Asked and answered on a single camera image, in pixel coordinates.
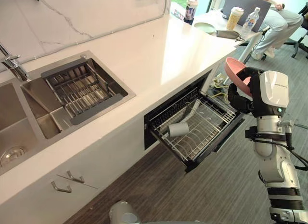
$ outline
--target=plastic bottle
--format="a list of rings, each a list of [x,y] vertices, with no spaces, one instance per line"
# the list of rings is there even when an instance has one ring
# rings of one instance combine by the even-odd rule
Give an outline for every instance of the plastic bottle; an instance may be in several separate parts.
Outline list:
[[[252,28],[255,26],[257,20],[259,19],[259,11],[260,8],[256,7],[255,11],[253,11],[246,19],[246,22],[243,24],[241,37],[245,39],[248,35],[248,33],[252,30]]]
[[[219,9],[220,3],[222,0],[212,0],[210,10],[216,11]]]

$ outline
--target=double sink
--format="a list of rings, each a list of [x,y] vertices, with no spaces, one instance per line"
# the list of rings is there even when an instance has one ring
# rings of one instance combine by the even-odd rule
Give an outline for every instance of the double sink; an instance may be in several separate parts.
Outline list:
[[[90,51],[30,79],[0,85],[0,175],[135,96]]]

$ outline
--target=drawer handle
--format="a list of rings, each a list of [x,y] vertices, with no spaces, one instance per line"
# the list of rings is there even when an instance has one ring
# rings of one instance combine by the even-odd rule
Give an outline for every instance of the drawer handle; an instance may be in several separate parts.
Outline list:
[[[72,192],[72,188],[68,185],[66,188],[67,189],[60,189],[57,187],[56,183],[54,181],[51,182],[53,188],[59,192],[65,192],[65,193],[71,193]]]
[[[84,182],[85,182],[85,179],[83,179],[82,176],[79,177],[79,178],[74,177],[74,176],[72,175],[72,173],[71,173],[70,170],[67,171],[67,174],[68,174],[68,176],[69,176],[73,181],[75,181],[75,182],[80,182],[80,183],[84,183]]]

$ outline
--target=sink drain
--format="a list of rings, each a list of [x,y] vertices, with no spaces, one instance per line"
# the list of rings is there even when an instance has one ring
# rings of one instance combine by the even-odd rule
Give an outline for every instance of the sink drain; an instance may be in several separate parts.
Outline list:
[[[10,148],[9,150],[5,151],[1,156],[0,165],[4,166],[10,163],[12,160],[15,160],[16,158],[20,157],[24,153],[25,151],[22,149],[21,146]]]

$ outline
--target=paper cup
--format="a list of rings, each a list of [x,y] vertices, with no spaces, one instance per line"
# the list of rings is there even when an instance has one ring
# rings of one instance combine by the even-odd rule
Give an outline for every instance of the paper cup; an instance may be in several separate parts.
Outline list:
[[[186,1],[185,20],[188,20],[188,21],[193,20],[198,4],[199,4],[199,0],[187,0]]]
[[[184,136],[189,133],[189,127],[186,122],[168,125],[168,133],[170,137]]]
[[[228,19],[227,30],[233,30],[243,14],[244,10],[242,8],[233,7]]]

